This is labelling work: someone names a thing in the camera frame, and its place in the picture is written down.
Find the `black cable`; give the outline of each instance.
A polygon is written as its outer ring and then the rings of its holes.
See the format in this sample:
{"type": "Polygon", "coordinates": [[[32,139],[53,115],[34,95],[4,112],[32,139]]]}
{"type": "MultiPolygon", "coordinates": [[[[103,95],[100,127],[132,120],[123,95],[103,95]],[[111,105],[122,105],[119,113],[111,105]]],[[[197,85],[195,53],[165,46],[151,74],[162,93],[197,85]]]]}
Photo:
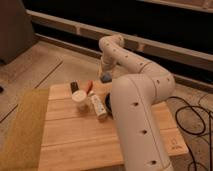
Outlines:
{"type": "Polygon", "coordinates": [[[188,134],[191,134],[191,135],[201,135],[201,134],[203,134],[203,133],[206,131],[206,123],[205,123],[204,119],[200,116],[200,114],[199,114],[196,110],[194,110],[194,108],[200,108],[200,109],[202,109],[200,106],[183,106],[183,107],[179,108],[179,109],[175,112],[175,120],[176,120],[178,126],[179,126],[184,132],[186,132],[186,133],[188,133],[188,134]],[[201,131],[199,131],[199,132],[192,132],[192,131],[189,131],[189,130],[185,129],[185,128],[181,125],[181,123],[180,123],[180,121],[179,121],[179,119],[178,119],[178,114],[179,114],[179,112],[181,112],[182,110],[187,109],[187,108],[193,109],[195,115],[196,115],[196,116],[200,119],[200,121],[202,122],[203,129],[202,129],[201,131]]]}
{"type": "MultiPolygon", "coordinates": [[[[204,108],[202,105],[201,105],[201,100],[206,97],[208,94],[205,94],[203,97],[201,97],[198,101],[198,106],[196,105],[190,105],[185,99],[181,98],[181,97],[177,97],[177,96],[172,96],[170,97],[169,99],[178,99],[180,101],[182,101],[185,106],[179,108],[176,112],[175,112],[175,119],[176,119],[176,122],[178,124],[178,126],[186,133],[190,134],[190,135],[196,135],[197,137],[200,137],[202,138],[206,143],[209,144],[209,160],[210,160],[210,171],[212,171],[212,131],[211,131],[211,119],[213,119],[213,112],[207,108],[204,108]],[[203,128],[202,130],[200,130],[199,132],[192,132],[192,131],[189,131],[187,130],[186,128],[184,128],[181,124],[181,122],[179,121],[179,118],[178,118],[178,115],[180,114],[180,112],[182,110],[185,110],[185,109],[191,109],[194,114],[200,119],[202,125],[203,125],[203,128]],[[202,116],[200,115],[200,113],[196,110],[196,109],[201,109],[203,110],[208,116],[209,116],[209,132],[208,133],[205,133],[206,132],[206,123],[204,121],[204,119],[202,118],[202,116]],[[209,142],[203,138],[203,136],[206,136],[206,135],[209,135],[209,142]]],[[[194,170],[197,171],[197,165],[200,165],[201,167],[203,167],[205,170],[208,171],[208,169],[202,164],[202,163],[199,163],[195,160],[195,157],[193,155],[193,152],[192,150],[190,149],[190,147],[188,146],[188,149],[189,149],[189,153],[192,157],[192,162],[188,165],[188,170],[190,170],[191,168],[191,165],[193,164],[194,165],[194,170]]]]}
{"type": "Polygon", "coordinates": [[[194,157],[194,154],[191,150],[191,148],[187,145],[188,149],[189,149],[189,154],[191,155],[192,157],[192,164],[194,165],[194,169],[195,171],[197,171],[197,165],[196,165],[196,160],[195,160],[195,157],[194,157]]]}
{"type": "MultiPolygon", "coordinates": [[[[200,165],[204,170],[209,171],[206,166],[204,166],[202,163],[196,162],[196,165],[200,165]]],[[[194,165],[194,162],[189,163],[188,165],[188,171],[190,171],[191,166],[194,165]]]]}

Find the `wooden table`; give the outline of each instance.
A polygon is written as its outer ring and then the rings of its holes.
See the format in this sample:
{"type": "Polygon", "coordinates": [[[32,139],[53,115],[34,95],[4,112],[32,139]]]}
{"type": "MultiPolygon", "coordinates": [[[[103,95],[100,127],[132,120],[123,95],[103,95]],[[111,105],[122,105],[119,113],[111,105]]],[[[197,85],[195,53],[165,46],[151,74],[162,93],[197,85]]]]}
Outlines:
{"type": "MultiPolygon", "coordinates": [[[[94,82],[93,90],[104,101],[111,84],[94,82]]],[[[170,156],[188,152],[165,102],[153,106],[166,150],[170,156]]],[[[41,146],[39,170],[89,170],[123,164],[114,122],[100,123],[92,105],[80,113],[71,99],[69,84],[50,88],[41,146]]]]}

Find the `floor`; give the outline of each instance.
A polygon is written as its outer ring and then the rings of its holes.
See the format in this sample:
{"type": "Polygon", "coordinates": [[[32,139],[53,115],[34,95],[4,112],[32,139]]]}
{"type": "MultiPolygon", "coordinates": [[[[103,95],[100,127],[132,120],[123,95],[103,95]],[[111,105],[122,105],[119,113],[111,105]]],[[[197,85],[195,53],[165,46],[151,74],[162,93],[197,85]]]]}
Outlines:
{"type": "MultiPolygon", "coordinates": [[[[3,120],[0,123],[0,147],[4,143],[10,123],[16,114],[18,101],[26,90],[48,88],[52,84],[66,83],[74,80],[98,79],[98,68],[98,59],[42,41],[19,56],[11,64],[0,67],[0,85],[3,85],[5,88],[5,92],[0,95],[0,120],[3,120]]],[[[117,67],[114,77],[125,73],[127,73],[125,69],[117,67]]],[[[190,104],[196,105],[199,99],[206,95],[206,92],[177,84],[173,95],[182,97],[190,104]]],[[[177,109],[183,106],[183,103],[176,99],[169,99],[167,103],[173,115],[177,109]]],[[[206,95],[201,100],[201,104],[213,110],[213,95],[206,95]]],[[[203,111],[199,112],[208,125],[208,115],[203,111]]],[[[193,132],[202,129],[199,118],[191,110],[187,109],[181,112],[179,119],[186,129],[193,132]]],[[[187,144],[192,149],[196,161],[209,168],[208,136],[199,138],[186,134],[183,131],[182,133],[187,144]]],[[[187,170],[192,158],[187,154],[172,157],[171,160],[175,170],[184,171],[187,170]]],[[[200,171],[205,170],[200,165],[197,165],[197,167],[200,171]]],[[[101,170],[112,171],[123,169],[118,166],[117,168],[104,168],[101,170]]]]}

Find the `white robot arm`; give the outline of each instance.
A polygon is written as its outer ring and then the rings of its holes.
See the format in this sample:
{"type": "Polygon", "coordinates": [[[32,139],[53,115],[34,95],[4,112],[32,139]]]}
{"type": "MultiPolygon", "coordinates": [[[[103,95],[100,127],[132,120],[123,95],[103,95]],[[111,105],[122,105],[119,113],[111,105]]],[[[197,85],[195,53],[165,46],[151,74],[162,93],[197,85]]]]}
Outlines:
{"type": "Polygon", "coordinates": [[[167,99],[174,90],[172,74],[157,63],[123,49],[121,35],[103,37],[101,72],[116,63],[130,73],[112,82],[110,93],[113,117],[127,171],[172,171],[151,105],[167,99]]]}

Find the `white cup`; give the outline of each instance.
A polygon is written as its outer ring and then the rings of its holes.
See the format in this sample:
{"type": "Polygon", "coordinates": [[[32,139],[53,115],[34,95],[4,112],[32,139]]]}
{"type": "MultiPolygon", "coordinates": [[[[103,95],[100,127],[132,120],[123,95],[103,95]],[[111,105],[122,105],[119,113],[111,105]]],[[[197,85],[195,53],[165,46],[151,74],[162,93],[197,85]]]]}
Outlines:
{"type": "Polygon", "coordinates": [[[84,90],[77,90],[72,94],[72,100],[75,102],[78,110],[83,111],[87,106],[87,93],[84,90]]]}

